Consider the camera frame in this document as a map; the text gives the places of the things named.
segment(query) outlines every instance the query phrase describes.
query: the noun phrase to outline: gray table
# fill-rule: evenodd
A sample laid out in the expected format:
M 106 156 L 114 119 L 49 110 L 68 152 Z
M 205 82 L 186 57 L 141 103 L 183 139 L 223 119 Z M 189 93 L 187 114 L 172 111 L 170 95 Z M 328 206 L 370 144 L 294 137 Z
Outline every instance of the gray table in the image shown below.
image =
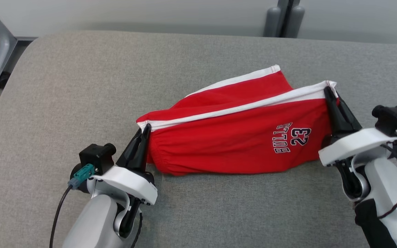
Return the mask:
M 364 127 L 397 105 L 397 45 L 279 38 L 83 31 L 34 41 L 0 99 L 0 247 L 47 247 L 78 153 L 122 151 L 136 118 L 219 80 L 279 64 L 293 87 L 334 80 Z M 154 172 L 137 247 L 366 247 L 335 168 L 284 173 Z M 71 192 L 60 247 L 89 196 Z

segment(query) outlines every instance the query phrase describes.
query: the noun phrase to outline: white trim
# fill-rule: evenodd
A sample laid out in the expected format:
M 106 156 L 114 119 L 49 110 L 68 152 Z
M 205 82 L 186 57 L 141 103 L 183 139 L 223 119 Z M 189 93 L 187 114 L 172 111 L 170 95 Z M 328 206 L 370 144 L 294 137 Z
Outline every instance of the white trim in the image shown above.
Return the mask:
M 274 74 L 274 73 L 279 72 L 279 71 L 281 71 L 280 66 L 276 64 L 276 65 L 271 66 L 269 68 L 258 70 L 258 71 L 255 71 L 255 72 L 251 72 L 251 73 L 246 74 L 246 75 L 233 77 L 233 78 L 227 79 L 227 80 L 222 80 L 220 82 L 217 82 L 217 83 L 214 83 L 212 85 L 209 85 L 208 87 L 205 87 L 205 88 L 203 88 L 201 90 L 195 91 L 194 93 L 191 93 L 191 94 L 187 95 L 186 97 L 189 97 L 190 95 L 197 94 L 197 93 L 200 93 L 200 92 L 203 92 L 203 91 L 208 91 L 208 90 L 212 90 L 212 89 L 221 88 L 221 87 L 227 86 L 227 85 L 236 84 L 236 83 L 244 82 L 244 81 L 247 81 L 247 80 L 258 79 L 258 78 L 261 78 L 261 77 L 264 77 L 264 76 L 267 76 L 267 75 L 270 75 L 270 74 Z
M 336 82 L 333 81 L 323 81 L 321 83 L 317 83 L 315 85 L 311 86 L 306 86 L 303 88 L 299 88 L 293 91 L 288 91 L 284 94 L 271 97 L 268 99 L 260 100 L 257 102 L 252 102 L 246 105 L 241 105 L 233 108 L 227 108 L 225 110 L 219 110 L 219 111 L 214 111 L 214 112 L 209 112 L 209 113 L 204 113 L 204 114 L 199 114 L 199 115 L 193 115 L 193 116 L 187 116 L 183 118 L 178 118 L 178 119 L 173 119 L 173 120 L 168 120 L 168 121 L 151 121 L 151 120 L 146 120 L 142 122 L 138 122 L 137 125 L 143 130 L 146 126 L 146 124 L 150 123 L 151 124 L 151 131 L 163 129 L 166 127 L 172 127 L 178 124 L 190 122 L 190 121 L 197 121 L 201 119 L 207 119 L 207 118 L 212 118 L 212 117 L 217 117 L 217 116 L 223 116 L 223 115 L 228 115 L 232 113 L 237 113 L 245 110 L 251 110 L 255 108 L 260 108 L 260 107 L 266 107 L 266 106 L 273 106 L 273 105 L 279 105 L 283 103 L 289 103 L 289 102 L 299 102 L 299 101 L 304 101 L 304 100 L 311 100 L 311 99 L 324 99 L 324 88 L 326 86 L 329 86 L 332 88 L 332 91 L 335 94 L 335 97 L 338 97 L 338 94 L 336 93 L 335 86 Z

